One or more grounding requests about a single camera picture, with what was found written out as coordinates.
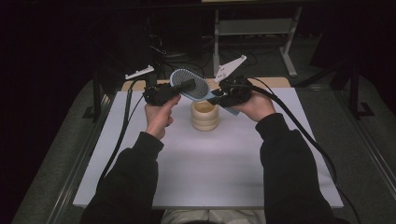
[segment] stand leg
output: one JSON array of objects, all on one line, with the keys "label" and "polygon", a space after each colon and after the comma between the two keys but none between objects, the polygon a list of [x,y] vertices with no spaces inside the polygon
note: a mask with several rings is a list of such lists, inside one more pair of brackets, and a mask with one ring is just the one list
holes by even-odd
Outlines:
[{"label": "stand leg", "polygon": [[96,122],[101,114],[101,92],[100,92],[100,83],[98,79],[97,71],[95,70],[92,77],[92,85],[93,85],[93,106],[88,107],[85,110],[84,115],[82,116],[84,119],[93,119],[92,122]]},{"label": "stand leg", "polygon": [[220,61],[219,61],[219,11],[216,10],[215,15],[215,50],[213,53],[213,77],[219,71]]},{"label": "stand leg", "polygon": [[356,64],[353,64],[353,71],[350,76],[350,93],[349,93],[349,109],[356,119],[361,119],[362,116],[373,116],[374,112],[366,103],[361,103],[363,111],[358,109],[359,101],[359,73],[356,71]]},{"label": "stand leg", "polygon": [[296,70],[294,68],[294,65],[293,65],[291,59],[290,59],[289,50],[290,50],[291,42],[292,42],[292,40],[294,38],[294,34],[296,32],[296,28],[297,28],[297,25],[298,25],[298,20],[300,19],[300,15],[301,15],[301,11],[302,10],[303,10],[302,7],[297,7],[296,12],[295,12],[294,17],[293,17],[293,22],[290,25],[290,29],[289,29],[289,33],[288,33],[288,40],[286,41],[285,46],[279,48],[280,53],[281,53],[282,58],[283,58],[283,61],[285,62],[286,68],[288,69],[289,75],[291,77],[297,76],[297,72],[296,72]]}]

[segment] cord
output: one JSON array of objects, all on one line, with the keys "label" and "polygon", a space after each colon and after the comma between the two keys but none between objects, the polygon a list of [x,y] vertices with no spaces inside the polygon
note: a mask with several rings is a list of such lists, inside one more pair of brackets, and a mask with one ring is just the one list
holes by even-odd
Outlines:
[{"label": "cord", "polygon": [[256,77],[249,77],[249,78],[254,79],[254,80],[256,80],[256,81],[259,81],[262,85],[264,85],[264,86],[268,89],[268,91],[270,91],[273,95],[275,95],[274,92],[271,90],[271,88],[270,88],[265,82],[259,80],[259,79],[256,78]]},{"label": "cord", "polygon": [[243,87],[243,88],[249,88],[253,91],[259,92],[267,97],[269,97],[271,100],[275,101],[282,109],[286,112],[286,114],[289,116],[289,118],[294,122],[294,124],[297,126],[297,128],[300,130],[300,132],[305,136],[305,138],[317,149],[317,151],[323,156],[323,159],[326,163],[326,165],[329,167],[329,172],[330,175],[332,176],[332,181],[334,182],[335,187],[337,188],[338,192],[346,199],[347,203],[350,205],[350,207],[353,210],[353,213],[358,221],[359,224],[361,224],[361,217],[355,207],[355,205],[352,203],[352,201],[349,200],[349,198],[345,195],[345,193],[341,190],[340,185],[338,183],[337,179],[337,173],[335,170],[335,166],[332,163],[332,159],[330,156],[323,150],[323,148],[311,137],[311,135],[306,131],[306,129],[303,127],[303,125],[297,120],[297,118],[294,117],[294,115],[291,113],[291,111],[288,109],[288,107],[272,92],[268,92],[262,88],[256,87],[256,86],[247,86],[247,85],[233,85],[233,87]]},{"label": "cord", "polygon": [[[275,50],[278,50],[279,47],[285,45],[286,40],[281,39],[281,38],[279,38],[279,40],[280,40],[280,41],[279,41],[280,43],[275,43],[275,46],[274,46],[274,47],[271,47],[269,50],[264,51],[264,52],[255,52],[255,51],[256,51],[257,49],[259,49],[261,46],[264,46],[264,44],[254,44],[254,45],[239,44],[239,46],[250,48],[250,49],[248,49],[248,50],[241,50],[239,46],[238,46],[238,47],[239,47],[239,48],[238,48],[238,47],[232,46],[232,45],[230,45],[230,44],[228,44],[228,43],[226,42],[226,46],[225,46],[225,47],[227,47],[227,48],[229,49],[229,52],[228,52],[228,53],[231,54],[232,57],[235,57],[235,55],[239,55],[240,53],[242,53],[242,54],[244,54],[244,55],[250,55],[250,56],[253,58],[253,61],[251,61],[251,62],[246,62],[246,63],[244,63],[243,65],[240,66],[240,68],[248,68],[248,67],[250,67],[250,66],[252,66],[252,65],[257,64],[257,62],[258,62],[258,60],[257,60],[257,58],[256,58],[257,55],[266,55],[266,54],[273,53]],[[226,57],[226,56],[224,55],[224,53],[220,53],[220,56],[223,57],[223,58],[229,59],[228,57]]]},{"label": "cord", "polygon": [[202,75],[202,77],[205,77],[205,67],[210,63],[211,61],[211,57],[207,57],[207,59],[205,60],[203,65],[197,64],[197,63],[191,63],[192,61],[163,61],[162,64],[169,66],[170,68],[172,68],[172,72],[175,71],[177,68],[179,68],[179,66],[176,65],[176,63],[182,63],[182,64],[189,64],[189,65],[193,65],[194,66],[194,70],[200,70],[200,75]]},{"label": "cord", "polygon": [[[129,116],[129,111],[130,111],[130,107],[131,107],[131,98],[132,98],[132,93],[133,93],[133,86],[134,84],[139,80],[139,78],[134,79],[134,81],[131,83],[131,86],[128,89],[127,95],[126,95],[126,103],[125,103],[125,113],[124,113],[124,118],[123,118],[123,122],[122,122],[122,127],[121,127],[121,132],[120,132],[120,136],[119,139],[117,140],[117,144],[113,150],[113,153],[110,156],[110,159],[108,159],[108,162],[105,166],[105,169],[103,170],[103,172],[101,173],[99,180],[98,180],[98,184],[96,186],[96,190],[99,187],[99,185],[102,183],[102,181],[105,179],[105,176],[108,172],[108,169],[110,168],[111,164],[113,163],[114,159],[116,158],[119,150],[120,150],[120,145],[122,143],[122,139],[126,133],[126,129],[128,128],[129,125],[129,120],[131,117],[128,118]],[[137,108],[137,105],[140,103],[140,100],[137,102],[136,106],[134,107],[134,110],[132,112],[132,114],[134,113],[134,111]]]}]

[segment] controller cable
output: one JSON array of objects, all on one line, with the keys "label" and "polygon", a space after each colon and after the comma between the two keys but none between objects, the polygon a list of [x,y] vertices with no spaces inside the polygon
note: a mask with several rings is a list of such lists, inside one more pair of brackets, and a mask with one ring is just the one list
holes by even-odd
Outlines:
[{"label": "controller cable", "polygon": [[102,181],[105,179],[105,176],[108,172],[108,169],[110,168],[111,164],[113,163],[114,159],[116,158],[119,150],[120,150],[120,145],[122,143],[123,137],[126,133],[126,130],[129,125],[129,121],[131,120],[132,115],[134,114],[134,111],[136,110],[137,106],[139,105],[140,101],[143,98],[143,95],[140,97],[140,99],[137,101],[136,105],[134,106],[134,110],[132,111],[131,115],[129,115],[130,107],[131,107],[131,98],[132,98],[132,93],[133,90],[132,88],[134,87],[134,84],[138,81],[139,79],[134,79],[134,81],[131,83],[131,86],[129,87],[126,95],[126,104],[125,104],[125,112],[124,112],[124,117],[123,117],[123,122],[122,122],[122,128],[120,132],[119,139],[117,140],[117,144],[113,150],[113,153],[110,156],[110,159],[108,159],[108,162],[106,164],[105,169],[103,170],[102,174],[99,177],[98,184],[96,186],[96,190],[99,187],[99,185],[102,183]]},{"label": "controller cable", "polygon": [[323,156],[323,159],[326,163],[326,165],[330,168],[329,172],[330,175],[332,176],[332,181],[337,188],[337,190],[340,192],[340,194],[346,199],[346,201],[349,203],[350,207],[353,210],[353,213],[358,221],[359,224],[361,224],[361,217],[355,208],[354,204],[352,201],[348,199],[348,197],[345,195],[345,193],[341,190],[340,185],[337,180],[337,173],[335,170],[335,166],[332,163],[332,159],[330,156],[323,150],[323,148],[312,138],[312,136],[306,131],[306,129],[303,127],[303,125],[297,120],[297,118],[294,117],[294,115],[291,113],[291,111],[288,109],[288,107],[274,94],[274,92],[267,86],[265,85],[266,88],[271,92],[268,92],[260,87],[257,86],[248,86],[248,85],[232,85],[232,87],[239,87],[239,88],[248,88],[251,89],[252,91],[259,92],[267,97],[269,97],[271,100],[276,102],[284,111],[285,113],[289,116],[289,118],[294,122],[294,124],[297,126],[297,128],[300,130],[300,132],[305,136],[305,138],[317,149],[317,151]]}]

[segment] white table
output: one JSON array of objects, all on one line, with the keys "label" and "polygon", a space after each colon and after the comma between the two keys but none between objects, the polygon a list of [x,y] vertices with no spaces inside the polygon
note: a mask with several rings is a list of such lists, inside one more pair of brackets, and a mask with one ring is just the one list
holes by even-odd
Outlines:
[{"label": "white table", "polygon": [[[295,117],[312,134],[295,89],[274,88]],[[131,112],[141,96],[134,91]],[[73,202],[86,206],[118,140],[126,92],[120,91],[106,120],[91,161]],[[120,150],[132,147],[140,131],[146,129],[145,102],[134,112]],[[159,180],[153,208],[170,209],[261,209],[263,206],[263,170],[260,163],[262,140],[255,122],[243,114],[234,116],[220,109],[217,129],[202,133],[190,124],[191,100],[182,97],[174,107],[175,122],[166,128],[164,148],[159,154]],[[276,105],[276,111],[283,112]],[[295,125],[285,115],[291,129]],[[331,207],[343,203],[321,155],[311,147],[318,167],[320,190]]]}]

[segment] brush bristles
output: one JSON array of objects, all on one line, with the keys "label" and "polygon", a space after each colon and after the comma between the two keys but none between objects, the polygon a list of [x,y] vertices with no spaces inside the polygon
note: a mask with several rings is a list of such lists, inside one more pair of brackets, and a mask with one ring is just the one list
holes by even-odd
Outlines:
[{"label": "brush bristles", "polygon": [[173,86],[180,85],[182,82],[194,79],[196,87],[191,91],[183,91],[186,96],[190,96],[195,100],[204,99],[209,93],[209,85],[206,80],[196,75],[191,70],[185,68],[179,68],[175,70],[171,75],[171,84]]}]

